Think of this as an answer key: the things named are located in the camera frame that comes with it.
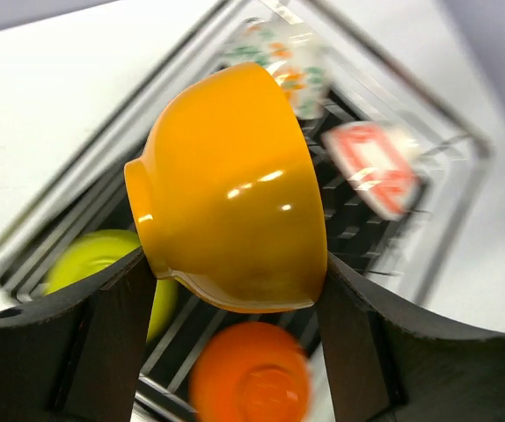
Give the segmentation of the floral leaf pattern bowl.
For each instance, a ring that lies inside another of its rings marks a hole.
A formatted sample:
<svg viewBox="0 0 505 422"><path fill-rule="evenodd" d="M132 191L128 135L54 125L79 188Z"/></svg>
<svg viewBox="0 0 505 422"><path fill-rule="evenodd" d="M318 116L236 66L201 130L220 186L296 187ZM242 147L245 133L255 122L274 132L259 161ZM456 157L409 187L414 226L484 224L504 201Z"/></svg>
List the floral leaf pattern bowl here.
<svg viewBox="0 0 505 422"><path fill-rule="evenodd" d="M248 25L223 51L225 66L243 62L255 62L272 76L298 119L321 118L331 78L323 43L309 26L285 21Z"/></svg>

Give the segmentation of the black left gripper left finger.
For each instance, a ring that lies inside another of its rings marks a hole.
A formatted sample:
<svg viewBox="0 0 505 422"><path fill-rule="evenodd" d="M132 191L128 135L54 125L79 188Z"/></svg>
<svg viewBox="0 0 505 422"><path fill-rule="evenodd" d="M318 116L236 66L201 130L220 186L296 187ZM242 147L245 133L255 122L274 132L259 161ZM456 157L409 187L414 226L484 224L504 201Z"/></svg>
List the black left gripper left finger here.
<svg viewBox="0 0 505 422"><path fill-rule="evenodd" d="M142 250L0 311L0 421L128 421L157 282Z"/></svg>

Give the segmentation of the yellow orange plastic bowl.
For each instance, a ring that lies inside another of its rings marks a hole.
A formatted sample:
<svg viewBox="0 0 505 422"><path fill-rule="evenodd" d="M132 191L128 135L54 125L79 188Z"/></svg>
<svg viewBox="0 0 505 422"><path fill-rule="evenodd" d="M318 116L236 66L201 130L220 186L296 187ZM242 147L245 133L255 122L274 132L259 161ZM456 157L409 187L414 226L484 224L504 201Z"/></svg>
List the yellow orange plastic bowl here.
<svg viewBox="0 0 505 422"><path fill-rule="evenodd" d="M155 277L241 313L319 298L327 246L318 181L295 114L260 65L182 91L124 177Z"/></svg>

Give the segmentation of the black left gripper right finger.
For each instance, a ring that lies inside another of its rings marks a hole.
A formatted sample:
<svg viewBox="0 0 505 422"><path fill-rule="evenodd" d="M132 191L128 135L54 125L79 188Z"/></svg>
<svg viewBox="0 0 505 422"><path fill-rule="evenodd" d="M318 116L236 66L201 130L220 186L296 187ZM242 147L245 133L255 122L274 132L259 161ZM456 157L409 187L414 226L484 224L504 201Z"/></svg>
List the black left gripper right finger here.
<svg viewBox="0 0 505 422"><path fill-rule="evenodd" d="M505 421L505 333L440 316L335 256L317 304L339 421Z"/></svg>

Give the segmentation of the white bowl red ornaments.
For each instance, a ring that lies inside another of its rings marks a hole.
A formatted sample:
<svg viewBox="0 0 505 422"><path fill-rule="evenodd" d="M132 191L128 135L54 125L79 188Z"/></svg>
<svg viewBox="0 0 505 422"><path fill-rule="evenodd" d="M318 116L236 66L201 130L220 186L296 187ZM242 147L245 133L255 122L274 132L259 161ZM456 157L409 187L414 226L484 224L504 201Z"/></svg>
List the white bowl red ornaments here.
<svg viewBox="0 0 505 422"><path fill-rule="evenodd" d="M399 124L355 121L321 135L323 145L356 194L380 217L397 221L409 209L419 178L413 168L422 148Z"/></svg>

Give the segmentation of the orange bowl white inside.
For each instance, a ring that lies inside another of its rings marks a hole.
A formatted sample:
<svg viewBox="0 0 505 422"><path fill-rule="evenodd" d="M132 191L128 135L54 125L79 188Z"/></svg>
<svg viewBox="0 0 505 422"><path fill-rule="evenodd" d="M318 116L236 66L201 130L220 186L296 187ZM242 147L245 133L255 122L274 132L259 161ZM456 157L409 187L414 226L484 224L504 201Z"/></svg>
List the orange bowl white inside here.
<svg viewBox="0 0 505 422"><path fill-rule="evenodd" d="M278 326L232 325L194 363L189 398L200 421L301 421L311 399L307 356Z"/></svg>

